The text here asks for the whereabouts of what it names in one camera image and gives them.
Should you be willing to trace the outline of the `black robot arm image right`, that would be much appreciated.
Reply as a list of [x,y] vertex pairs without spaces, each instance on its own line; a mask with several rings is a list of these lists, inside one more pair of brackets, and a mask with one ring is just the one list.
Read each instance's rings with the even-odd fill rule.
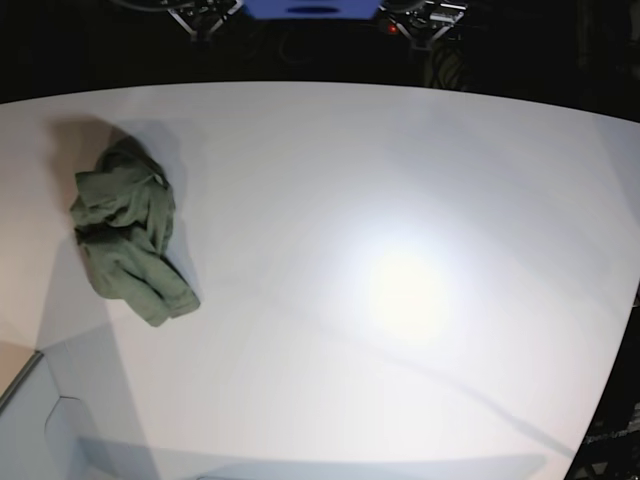
[[379,11],[388,31],[404,36],[413,50],[430,51],[465,17],[468,1],[387,0]]

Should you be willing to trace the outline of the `black robot arm image left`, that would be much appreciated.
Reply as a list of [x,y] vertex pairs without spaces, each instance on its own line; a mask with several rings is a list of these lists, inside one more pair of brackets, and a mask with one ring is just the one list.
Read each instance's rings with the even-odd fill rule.
[[167,13],[193,43],[199,44],[210,42],[214,34],[244,7],[240,0],[113,0],[112,4],[142,13]]

